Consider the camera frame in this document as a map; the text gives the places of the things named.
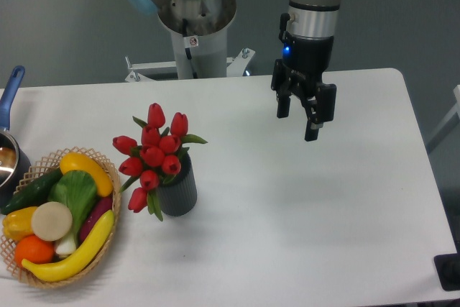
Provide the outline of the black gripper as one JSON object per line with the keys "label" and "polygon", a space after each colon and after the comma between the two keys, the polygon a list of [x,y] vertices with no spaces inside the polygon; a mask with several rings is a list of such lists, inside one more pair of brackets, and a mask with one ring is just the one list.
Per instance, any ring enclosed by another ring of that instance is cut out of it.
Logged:
{"label": "black gripper", "polygon": [[334,13],[283,13],[279,39],[283,44],[282,59],[275,61],[271,82],[277,99],[276,116],[289,116],[288,73],[293,73],[300,78],[299,99],[307,116],[305,141],[315,141],[323,124],[334,120],[337,87],[322,81],[334,44]]}

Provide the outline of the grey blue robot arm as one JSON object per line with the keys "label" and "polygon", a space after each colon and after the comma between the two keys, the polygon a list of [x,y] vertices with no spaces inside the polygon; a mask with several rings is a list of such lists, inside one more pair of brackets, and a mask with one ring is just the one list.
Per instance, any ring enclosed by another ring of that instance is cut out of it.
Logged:
{"label": "grey blue robot arm", "polygon": [[[170,32],[178,77],[227,75],[226,32],[236,15],[236,0],[128,0],[139,12],[153,14]],[[271,88],[277,117],[289,114],[296,97],[305,109],[305,140],[318,137],[334,118],[336,87],[323,82],[334,44],[341,0],[289,0],[280,16],[282,56],[274,64]]]}

